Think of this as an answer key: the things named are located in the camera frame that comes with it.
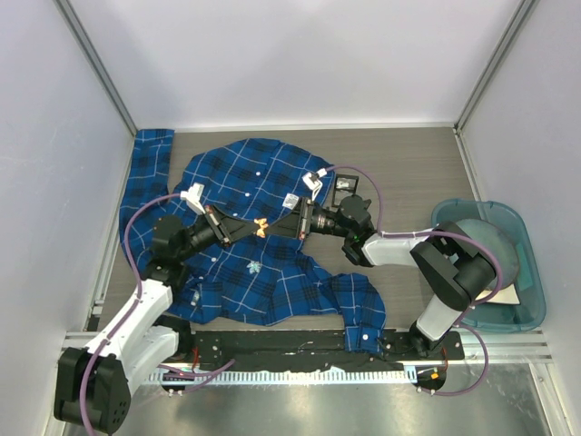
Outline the orange leaf brooch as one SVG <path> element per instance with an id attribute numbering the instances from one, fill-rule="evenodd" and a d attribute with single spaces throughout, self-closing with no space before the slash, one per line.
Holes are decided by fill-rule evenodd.
<path id="1" fill-rule="evenodd" d="M 254 219 L 254 223 L 258 226 L 257 230 L 255 231 L 255 235 L 260 238 L 266 237 L 266 229 L 269 227 L 266 218 Z"/>

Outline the blue plaid shirt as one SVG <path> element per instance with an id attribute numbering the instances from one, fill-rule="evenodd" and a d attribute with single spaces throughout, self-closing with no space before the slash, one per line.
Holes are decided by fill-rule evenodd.
<path id="1" fill-rule="evenodd" d="M 276 139 L 248 138 L 196 154 L 174 188 L 168 185 L 174 133 L 142 130 L 119 212 L 123 253 L 144 271 L 152 259 L 154 223 L 172 214 L 186 225 L 196 213 L 179 197 L 199 183 L 202 201 L 247 221 L 273 222 L 285 201 L 309 194 L 302 178 L 323 158 Z M 339 314 L 350 352 L 379 352 L 387 314 L 378 291 L 358 273 L 331 274 L 300 241 L 251 235 L 229 248 L 213 245 L 186 261 L 188 275 L 170 313 L 204 324 L 223 317 L 271 326 L 293 316 Z"/>

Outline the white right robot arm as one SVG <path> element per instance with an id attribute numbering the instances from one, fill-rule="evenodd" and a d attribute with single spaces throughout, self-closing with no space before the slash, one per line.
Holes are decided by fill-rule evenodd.
<path id="1" fill-rule="evenodd" d="M 409 345 L 419 358 L 431 358 L 477 297 L 491 284 L 499 288 L 503 279 L 499 261 L 455 223 L 411 233 L 383 233 L 374 227 L 369 206 L 369 200 L 356 194 L 342 199 L 335 211 L 302 198 L 291 212 L 260 228 L 262 233 L 296 240 L 310 233 L 341 237 L 342 251 L 355 265 L 418 268 L 434 296 L 409 328 Z"/>

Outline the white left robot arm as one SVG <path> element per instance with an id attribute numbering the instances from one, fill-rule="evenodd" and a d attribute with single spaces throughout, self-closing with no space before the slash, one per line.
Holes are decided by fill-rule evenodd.
<path id="1" fill-rule="evenodd" d="M 195 224 L 166 215 L 153 227 L 152 259 L 138 275 L 132 297 L 105 328 L 80 348 L 66 348 L 57 364 L 54 417 L 83 425 L 91 435 L 111 435 L 122 425 L 132 398 L 165 359 L 184 362 L 192 338 L 158 324 L 187 279 L 186 260 L 206 248 L 229 246 L 262 233 L 263 220 L 244 221 L 207 205 Z"/>

